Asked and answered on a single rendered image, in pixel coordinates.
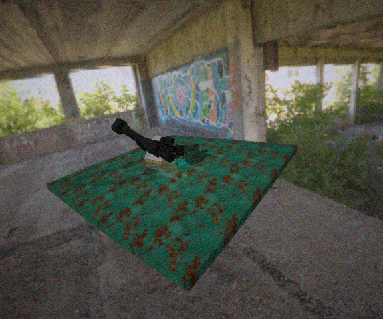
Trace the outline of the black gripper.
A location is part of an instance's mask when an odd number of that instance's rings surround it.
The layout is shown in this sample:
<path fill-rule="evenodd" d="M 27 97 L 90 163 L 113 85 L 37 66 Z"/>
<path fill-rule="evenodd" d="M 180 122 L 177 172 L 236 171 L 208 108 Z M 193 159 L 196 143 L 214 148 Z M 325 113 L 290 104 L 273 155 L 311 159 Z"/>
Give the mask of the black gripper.
<path fill-rule="evenodd" d="M 182 145 L 175 145 L 173 148 L 169 148 L 168 146 L 165 146 L 165 148 L 170 152 L 175 152 L 178 156 L 184 155 L 184 146 Z"/>

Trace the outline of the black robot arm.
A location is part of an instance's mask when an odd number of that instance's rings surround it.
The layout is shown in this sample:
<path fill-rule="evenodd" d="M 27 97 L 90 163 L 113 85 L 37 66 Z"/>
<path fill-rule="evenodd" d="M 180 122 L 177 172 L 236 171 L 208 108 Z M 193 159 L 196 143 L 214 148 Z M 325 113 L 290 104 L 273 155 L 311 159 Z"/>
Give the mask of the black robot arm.
<path fill-rule="evenodd" d="M 157 141 L 157 140 L 152 140 L 147 137 L 142 136 L 138 132 L 136 133 L 134 130 L 131 130 L 130 127 L 128 126 L 128 123 L 125 122 L 121 118 L 117 118 L 113 125 L 111 126 L 112 130 L 115 131 L 117 134 L 125 134 L 128 137 L 132 138 L 133 140 L 136 141 L 137 145 L 139 148 L 143 149 L 144 151 L 148 151 L 148 153 L 153 154 L 154 156 L 161 157 L 162 159 L 168 161 L 169 163 L 173 162 L 175 159 L 175 154 L 172 152 L 168 151 L 165 146 L 168 146 L 169 148 L 173 148 L 174 146 L 174 138 L 171 138 L 169 136 L 163 137 L 162 141 L 163 143 Z M 160 146 L 160 145 L 161 146 Z"/>

